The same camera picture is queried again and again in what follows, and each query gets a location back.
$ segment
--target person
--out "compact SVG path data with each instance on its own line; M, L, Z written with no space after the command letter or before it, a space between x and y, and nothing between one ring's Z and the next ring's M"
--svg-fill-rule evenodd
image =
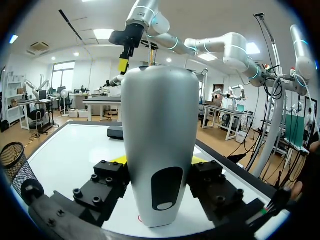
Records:
M311 131L311 126L312 126L312 109L311 107L309 107L309 113L306 115L305 119L304 119L304 133L303 133L303 141L305 143L308 142L308 137L309 137L309 133Z

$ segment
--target window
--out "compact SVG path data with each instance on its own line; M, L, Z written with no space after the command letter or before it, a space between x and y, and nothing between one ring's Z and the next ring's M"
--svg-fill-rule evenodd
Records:
M71 91L75 65L76 63L74 61L55 64L53 67L51 87L56 90L58 90L59 87L65 87L66 90Z

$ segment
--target bolt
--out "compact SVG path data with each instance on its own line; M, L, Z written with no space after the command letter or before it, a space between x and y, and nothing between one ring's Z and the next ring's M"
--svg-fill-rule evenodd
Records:
M226 198L224 196L216 196L215 200L216 200L216 204L222 205L225 203Z
M244 190L243 189L241 189L241 188L239 188L237 191L236 191L236 193L238 194L238 195L243 195L244 194Z
M221 175L219 175L219 178L220 178L221 180L226 180L226 175L221 174Z
M73 195L78 199L83 197L83 194L79 188L73 189Z
M105 179L105 182L106 182L106 184L107 184L108 186L110 186L113 181L114 181L114 180L113 180L112 177L107 177L107 178Z
M65 215L65 212L63 210L59 210L56 214L58 217L62 218Z
M96 174L93 174L93 175L91 175L91 180L93 181L93 182L98 182L99 181L99 177L98 177L98 175L96 175Z
M56 225L56 220L54 220L53 218L49 218L47 225L53 228Z
M99 196L95 196L92 200L93 204L98 206L101 203L101 198Z

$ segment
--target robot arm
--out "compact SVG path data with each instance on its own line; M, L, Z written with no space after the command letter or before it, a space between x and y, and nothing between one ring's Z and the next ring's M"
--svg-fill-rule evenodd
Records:
M224 98L229 98L230 97L230 95L228 93L223 93L220 88L214 90L214 92L212 93L213 97L215 97L216 95L220 95L220 96L222 96Z
M158 0L137 0L126 21L125 31L114 31L109 39L112 44L124 46L124 52L120 56L119 70L124 75L129 66L129 58L133 56L135 48L138 48L144 33L154 42L166 47L179 55L196 56L199 53L223 53L223 62L230 68L242 72L255 87L266 84L272 87L276 75L262 70L247 53L247 40L238 33L227 33L220 37L205 39L187 39L184 43L176 36L169 33L170 23L159 12ZM315 74L315 64L308 49L308 43L296 25L291 27L291 35L296 53L296 73L293 76L284 76L290 80L283 84L289 91L297 92L304 96L306 87L300 78L304 78L306 84Z
M23 88L23 92L26 93L27 92L27 85L32 89L32 94L35 96L35 98L37 100L40 99L39 97L39 93L37 92L37 88L35 85L33 85L31 82L29 82L28 80L25 80L24 83L22 84L22 88Z
M50 83L50 80L49 80L49 79L45 80L44 83L42 83L37 90L42 90L42 88L43 88L45 85L47 85L47 87L48 87L48 86L49 86L49 83Z
M238 96L236 99L237 100L242 100L242 99L246 99L246 94L245 94L245 88L242 85L237 85L237 86L233 86L232 89L241 89L241 96Z

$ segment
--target green panel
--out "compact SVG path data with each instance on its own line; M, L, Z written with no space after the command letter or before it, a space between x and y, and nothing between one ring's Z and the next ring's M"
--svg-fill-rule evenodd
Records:
M287 114L285 124L285 138L293 145L301 148L304 139L305 118Z

